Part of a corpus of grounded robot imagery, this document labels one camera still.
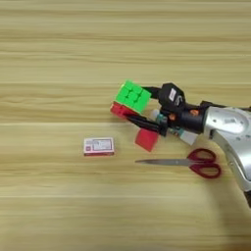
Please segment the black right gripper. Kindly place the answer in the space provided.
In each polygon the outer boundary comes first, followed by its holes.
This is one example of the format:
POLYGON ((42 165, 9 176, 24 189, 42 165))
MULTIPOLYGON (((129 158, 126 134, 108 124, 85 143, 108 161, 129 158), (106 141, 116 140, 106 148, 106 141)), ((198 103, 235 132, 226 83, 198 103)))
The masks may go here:
MULTIPOLYGON (((143 86, 143 89, 151 94, 151 99, 159 99, 161 92, 159 87, 143 86)), ((204 131, 205 109, 200 109, 198 106, 193 105, 184 105, 179 108, 162 106, 160 112, 166 119, 159 123, 152 122, 139 115, 126 115, 126 118, 136 126, 157 132, 162 136, 167 135, 169 128, 176 127, 196 134, 204 131)))

